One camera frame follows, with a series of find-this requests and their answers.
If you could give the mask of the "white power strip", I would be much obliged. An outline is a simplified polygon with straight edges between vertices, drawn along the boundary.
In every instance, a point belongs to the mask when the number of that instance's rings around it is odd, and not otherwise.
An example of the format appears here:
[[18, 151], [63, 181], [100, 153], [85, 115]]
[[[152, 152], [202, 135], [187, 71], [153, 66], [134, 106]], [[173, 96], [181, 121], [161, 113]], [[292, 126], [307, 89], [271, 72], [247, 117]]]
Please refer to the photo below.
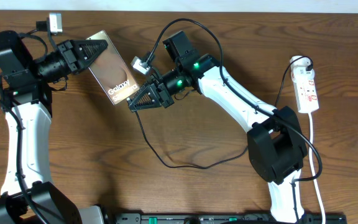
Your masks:
[[291, 80], [293, 82], [296, 104], [299, 113], [312, 113], [319, 109], [314, 81], [315, 72], [311, 59], [301, 55], [290, 59]]

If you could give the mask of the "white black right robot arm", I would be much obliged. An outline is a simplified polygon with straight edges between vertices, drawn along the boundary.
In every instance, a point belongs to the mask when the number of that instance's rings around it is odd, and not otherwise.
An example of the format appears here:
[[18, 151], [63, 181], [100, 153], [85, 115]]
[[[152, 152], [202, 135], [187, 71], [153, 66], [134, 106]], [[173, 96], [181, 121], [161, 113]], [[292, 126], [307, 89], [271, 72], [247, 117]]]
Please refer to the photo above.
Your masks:
[[247, 134], [249, 160], [268, 183], [270, 212], [278, 222], [296, 223], [304, 214], [300, 190], [292, 182], [300, 177], [307, 150], [300, 137], [296, 113], [280, 110], [255, 97], [228, 74], [212, 55], [201, 56], [183, 31], [163, 41], [175, 68], [164, 75], [153, 72], [133, 98], [133, 112], [173, 104], [173, 96], [186, 87], [213, 100]]

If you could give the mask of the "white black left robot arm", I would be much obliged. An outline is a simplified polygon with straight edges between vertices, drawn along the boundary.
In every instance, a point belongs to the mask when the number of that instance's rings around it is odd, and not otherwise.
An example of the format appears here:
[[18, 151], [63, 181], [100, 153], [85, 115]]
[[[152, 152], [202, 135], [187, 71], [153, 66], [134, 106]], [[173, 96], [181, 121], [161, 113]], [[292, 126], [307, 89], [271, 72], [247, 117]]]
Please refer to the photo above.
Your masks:
[[33, 58], [25, 33], [0, 32], [0, 105], [9, 128], [0, 223], [107, 223], [100, 205], [78, 208], [52, 183], [48, 135], [53, 84], [86, 70], [107, 49], [105, 40], [66, 40]]

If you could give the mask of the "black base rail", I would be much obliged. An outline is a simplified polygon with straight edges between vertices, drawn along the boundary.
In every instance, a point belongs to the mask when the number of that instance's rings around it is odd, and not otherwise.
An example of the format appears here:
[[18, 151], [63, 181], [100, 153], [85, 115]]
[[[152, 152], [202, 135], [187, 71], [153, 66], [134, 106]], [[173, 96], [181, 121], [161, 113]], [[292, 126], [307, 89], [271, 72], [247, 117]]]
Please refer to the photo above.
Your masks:
[[241, 224], [241, 223], [278, 223], [268, 213], [246, 214], [145, 214], [145, 213], [111, 213], [100, 206], [105, 223], [113, 224]]

